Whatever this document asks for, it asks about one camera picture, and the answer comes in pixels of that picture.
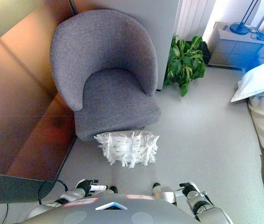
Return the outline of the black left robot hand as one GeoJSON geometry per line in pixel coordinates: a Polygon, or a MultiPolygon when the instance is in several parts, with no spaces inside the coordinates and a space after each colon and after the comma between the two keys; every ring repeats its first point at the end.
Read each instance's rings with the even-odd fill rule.
{"type": "Polygon", "coordinates": [[[97,179],[92,179],[92,180],[82,179],[77,183],[76,188],[83,189],[85,192],[85,197],[89,196],[90,192],[107,190],[108,188],[107,185],[98,185],[98,183],[99,180],[97,179]]]}

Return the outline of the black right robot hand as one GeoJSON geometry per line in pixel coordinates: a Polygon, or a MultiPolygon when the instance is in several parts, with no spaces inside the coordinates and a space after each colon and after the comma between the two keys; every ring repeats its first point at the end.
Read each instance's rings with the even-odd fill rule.
{"type": "Polygon", "coordinates": [[[182,189],[182,193],[187,197],[187,199],[193,198],[201,193],[197,185],[193,182],[181,183],[179,186],[182,189]]]}

